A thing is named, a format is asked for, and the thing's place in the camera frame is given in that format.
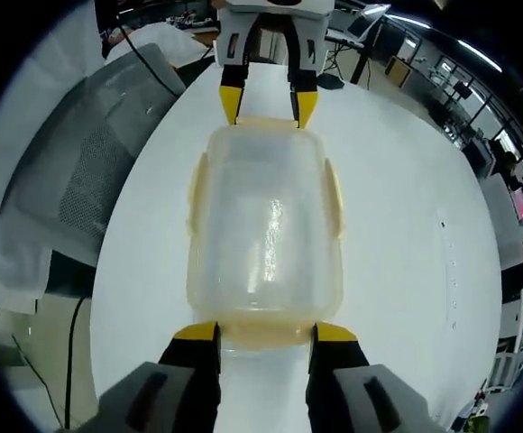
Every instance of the white table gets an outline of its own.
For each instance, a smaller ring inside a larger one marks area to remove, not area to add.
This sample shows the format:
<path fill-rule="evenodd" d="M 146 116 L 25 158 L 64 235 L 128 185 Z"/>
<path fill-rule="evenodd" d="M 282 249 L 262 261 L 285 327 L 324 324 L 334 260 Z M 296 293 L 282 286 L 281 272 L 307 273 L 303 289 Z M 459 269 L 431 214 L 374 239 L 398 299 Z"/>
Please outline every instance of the white table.
<path fill-rule="evenodd" d="M 97 395 L 157 361 L 192 323 L 188 191 L 210 134 L 225 126 L 220 78 L 210 67 L 171 108 L 115 206 L 91 312 Z M 344 196 L 344 302 L 332 321 L 447 425 L 488 376 L 499 334 L 500 266 L 480 187 L 464 156 L 415 115 L 350 84 L 319 92 L 308 129 Z M 284 67 L 251 65 L 241 114 L 291 118 Z M 217 431 L 309 431 L 305 347 L 223 353 L 221 381 Z"/>

